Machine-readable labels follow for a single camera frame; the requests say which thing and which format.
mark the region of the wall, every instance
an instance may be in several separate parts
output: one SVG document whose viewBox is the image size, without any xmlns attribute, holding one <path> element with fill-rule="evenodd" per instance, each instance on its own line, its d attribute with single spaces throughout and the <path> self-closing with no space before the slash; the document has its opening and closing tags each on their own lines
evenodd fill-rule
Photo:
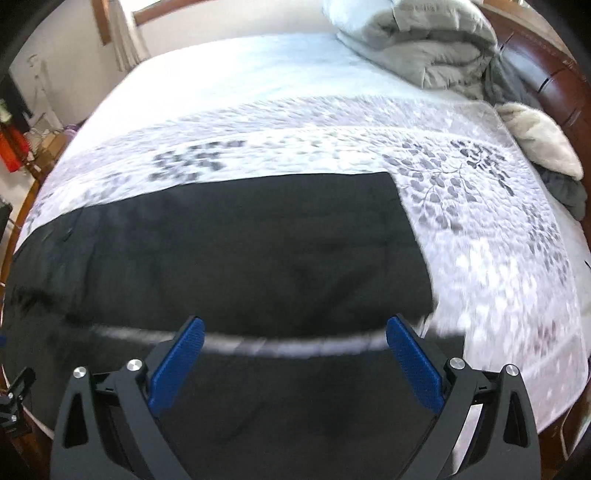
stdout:
<svg viewBox="0 0 591 480">
<path fill-rule="evenodd" d="M 103 46 L 90 0 L 66 0 L 34 31 L 10 72 L 30 107 L 34 75 L 27 63 L 37 54 L 45 61 L 51 104 L 62 123 L 87 118 L 123 79 L 112 45 Z"/>
<path fill-rule="evenodd" d="M 150 54 L 224 38 L 332 31 L 322 0 L 213 0 L 185 7 L 140 27 Z"/>
</svg>

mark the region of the bedspread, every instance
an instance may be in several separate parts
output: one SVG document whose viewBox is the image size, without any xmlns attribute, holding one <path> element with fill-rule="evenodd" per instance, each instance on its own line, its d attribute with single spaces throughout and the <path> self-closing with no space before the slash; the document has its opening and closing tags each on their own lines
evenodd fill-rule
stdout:
<svg viewBox="0 0 591 480">
<path fill-rule="evenodd" d="M 58 164 L 19 248 L 64 213 L 179 184 L 381 171 L 430 271 L 436 309 L 426 326 L 464 333 L 474 368 L 518 365 L 545 428 L 587 379 L 573 274 L 528 162 L 484 103 L 295 98 L 135 131 Z"/>
</svg>

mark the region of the curtain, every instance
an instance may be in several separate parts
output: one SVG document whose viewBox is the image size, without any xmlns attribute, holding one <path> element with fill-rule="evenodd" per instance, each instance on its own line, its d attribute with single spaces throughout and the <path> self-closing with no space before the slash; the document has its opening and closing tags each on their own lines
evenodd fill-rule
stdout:
<svg viewBox="0 0 591 480">
<path fill-rule="evenodd" d="M 131 72 L 150 57 L 125 0 L 109 0 L 109 30 L 120 71 Z"/>
</svg>

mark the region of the wooden headboard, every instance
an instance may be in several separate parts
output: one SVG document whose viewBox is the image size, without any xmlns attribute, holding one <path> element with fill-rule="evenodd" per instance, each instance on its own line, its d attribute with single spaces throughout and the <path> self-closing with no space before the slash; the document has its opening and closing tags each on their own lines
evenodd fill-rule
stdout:
<svg viewBox="0 0 591 480">
<path fill-rule="evenodd" d="M 581 224 L 591 245 L 591 86 L 567 53 L 504 15 L 486 8 L 483 12 L 496 31 L 502 55 L 562 127 L 583 164 L 589 200 Z"/>
</svg>

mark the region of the pillow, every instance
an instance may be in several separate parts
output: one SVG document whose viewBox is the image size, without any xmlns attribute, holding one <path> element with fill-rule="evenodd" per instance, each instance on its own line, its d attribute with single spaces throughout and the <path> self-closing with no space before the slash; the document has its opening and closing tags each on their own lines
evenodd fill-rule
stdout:
<svg viewBox="0 0 591 480">
<path fill-rule="evenodd" d="M 569 139 L 548 115 L 521 103 L 495 109 L 530 162 L 575 180 L 583 178 L 583 166 Z"/>
</svg>

